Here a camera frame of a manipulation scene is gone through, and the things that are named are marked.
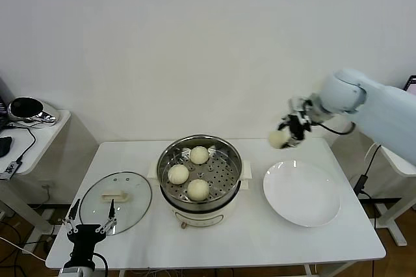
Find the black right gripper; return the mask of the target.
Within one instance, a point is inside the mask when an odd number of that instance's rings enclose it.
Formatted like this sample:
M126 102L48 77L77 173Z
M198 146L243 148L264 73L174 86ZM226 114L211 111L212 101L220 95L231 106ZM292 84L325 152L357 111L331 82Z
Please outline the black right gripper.
M285 148L295 148L305 140L305 132L309 131L309 121L295 114L288 114L278 124L278 131L289 127L291 137L285 142Z

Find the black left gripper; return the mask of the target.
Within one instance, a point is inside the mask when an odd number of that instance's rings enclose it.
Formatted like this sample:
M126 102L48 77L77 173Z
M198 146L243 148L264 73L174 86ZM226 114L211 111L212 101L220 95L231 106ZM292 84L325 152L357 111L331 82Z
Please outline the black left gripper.
M80 199L70 208L66 218L62 220L62 225L68 232L67 237L73 243L73 250L67 266L94 266L94 250L98 243L103 240L103 234L115 227L117 220L115 217L114 200L111 200L107 221L102 224L79 224L75 225Z

